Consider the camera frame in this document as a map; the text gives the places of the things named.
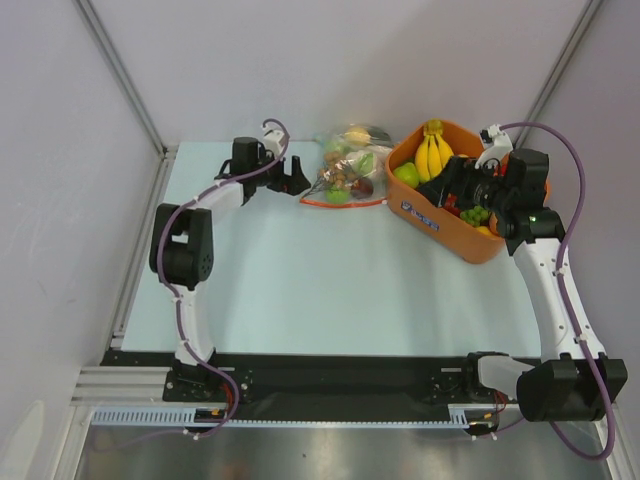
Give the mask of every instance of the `green fruit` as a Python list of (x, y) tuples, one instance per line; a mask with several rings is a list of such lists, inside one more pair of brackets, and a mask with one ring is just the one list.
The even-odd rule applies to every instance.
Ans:
[(334, 205), (342, 205), (349, 200), (349, 192), (341, 188), (331, 187), (324, 193), (327, 197), (327, 202), (333, 203)]
[(393, 175), (405, 185), (409, 185), (411, 188), (416, 188), (420, 184), (418, 170), (411, 162), (400, 165), (393, 171)]
[(356, 166), (356, 171), (362, 175), (367, 176), (373, 172), (373, 167), (375, 166), (376, 156), (373, 153), (365, 153), (360, 160), (358, 160), (358, 165)]

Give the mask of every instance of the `white table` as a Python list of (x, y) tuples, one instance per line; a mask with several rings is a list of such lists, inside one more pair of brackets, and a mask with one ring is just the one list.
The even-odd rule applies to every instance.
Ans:
[[(320, 148), (292, 143), (315, 178)], [(210, 185), (230, 143), (180, 145), (164, 201)], [(214, 226), (211, 330), (219, 352), (539, 357), (524, 281), (503, 251), (465, 263), (384, 205), (327, 210), (261, 189)], [(169, 293), (145, 265), (122, 344), (172, 351)]]

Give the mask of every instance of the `metal frame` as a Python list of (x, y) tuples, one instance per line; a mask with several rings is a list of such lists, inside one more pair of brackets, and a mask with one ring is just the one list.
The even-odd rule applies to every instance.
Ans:
[[(132, 307), (133, 298), (140, 279), (142, 268), (144, 265), (144, 255), (148, 245), (149, 233), (151, 229), (153, 214), (156, 205), (162, 198), (166, 189), (169, 172), (175, 160), (177, 148), (167, 148), (163, 143), (145, 105), (142, 101), (139, 91), (135, 87), (131, 76), (127, 72), (122, 59), (120, 58), (116, 48), (108, 35), (102, 21), (92, 5), (91, 0), (73, 0), (78, 12), (84, 20), (87, 29), (96, 42), (98, 49), (103, 55), (107, 66), (114, 75), (114, 78), (120, 86), (123, 95), (129, 103), (134, 115), (142, 125), (145, 135), (154, 146), (161, 159), (158, 171), (156, 172), (153, 187), (146, 203), (145, 214), (141, 220), (138, 231), (138, 238), (131, 254), (130, 267), (126, 272), (123, 286), (120, 291), (119, 300), (114, 309), (113, 328), (109, 340), (105, 342), (105, 349), (111, 352), (112, 360), (117, 360), (118, 348), (121, 345), (129, 313)], [(571, 62), (578, 46), (584, 38), (586, 32), (591, 26), (596, 14), (600, 11), (600, 7), (604, 3), (603, 0), (588, 0), (579, 19), (576, 22), (567, 42), (565, 43), (556, 63), (554, 64), (545, 84), (538, 94), (534, 104), (532, 105), (527, 120), (535, 120), (544, 106), (548, 103), (558, 82), (567, 66)], [(528, 129), (520, 132), (516, 139), (516, 145), (522, 145), (528, 135)], [(162, 392), (165, 384), (165, 375), (168, 366), (165, 360), (162, 360), (156, 367), (135, 366), (127, 367), (87, 367), (82, 370), (79, 376), (76, 390), (71, 399), (69, 409), (69, 417), (67, 426), (63, 432), (64, 440), (61, 442), (60, 450), (57, 455), (57, 461), (52, 466), (50, 478), (53, 479), (70, 479), (75, 476), (77, 471), (82, 448), (86, 440), (90, 419), (96, 408), (102, 408), (105, 405), (122, 405), (122, 406), (146, 406), (151, 408), (162, 409), (167, 406), (162, 402)], [(171, 407), (183, 406), (179, 403), (171, 403)], [(224, 404), (206, 403), (206, 404), (188, 404), (189, 407), (212, 406)], [(447, 408), (453, 408), (453, 412), (464, 412), (474, 410), (486, 410), (492, 408), (489, 404), (478, 403), (457, 403), (455, 405), (447, 405)], [(510, 405), (509, 410), (517, 407)], [(274, 422), (238, 420), (230, 422), (237, 426), (335, 426), (336, 424), (326, 424), (325, 422)], [(340, 426), (346, 426), (346, 423), (340, 423)], [(372, 425), (355, 423), (355, 426), (362, 427), (364, 425)], [(398, 424), (394, 422), (383, 422), (373, 424), (374, 426), (395, 427)], [(601, 441), (606, 436), (606, 428), (603, 423), (598, 425), (598, 431)], [(619, 441), (614, 450), (614, 454), (608, 460), (609, 469), (613, 478), (632, 479), (638, 478), (638, 473), (634, 470), (635, 463), (629, 449), (627, 448), (628, 440), (624, 429), (619, 426)]]

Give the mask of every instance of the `banana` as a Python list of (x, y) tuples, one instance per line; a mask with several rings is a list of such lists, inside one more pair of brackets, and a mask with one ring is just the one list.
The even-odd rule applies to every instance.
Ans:
[(453, 156), (453, 150), (447, 142), (444, 141), (442, 135), (436, 133), (436, 140), (438, 142), (438, 151), (440, 152), (440, 162), (442, 163), (442, 168), (447, 166), (447, 162)]
[(429, 135), (429, 156), (427, 158), (429, 165), (429, 173), (431, 178), (435, 178), (440, 175), (442, 171), (442, 163), (440, 162), (440, 152), (438, 151), (438, 144), (436, 143), (436, 137)]
[(420, 178), (420, 183), (425, 183), (431, 180), (431, 175), (429, 174), (428, 167), (428, 158), (429, 158), (429, 137), (430, 135), (425, 135), (424, 140), (418, 147), (416, 151), (416, 157), (414, 163), (416, 164), (416, 170), (418, 170), (418, 177)]

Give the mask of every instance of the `label on basket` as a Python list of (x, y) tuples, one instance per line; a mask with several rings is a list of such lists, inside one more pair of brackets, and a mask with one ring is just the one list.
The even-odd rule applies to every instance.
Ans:
[(438, 230), (440, 230), (440, 226), (437, 223), (432, 222), (427, 217), (422, 215), (420, 212), (416, 211), (416, 209), (413, 208), (413, 206), (409, 202), (403, 200), (402, 201), (402, 209), (405, 212), (409, 213), (412, 217), (416, 217), (418, 220), (420, 220), (425, 225), (428, 225), (431, 228), (433, 228), (436, 232)]

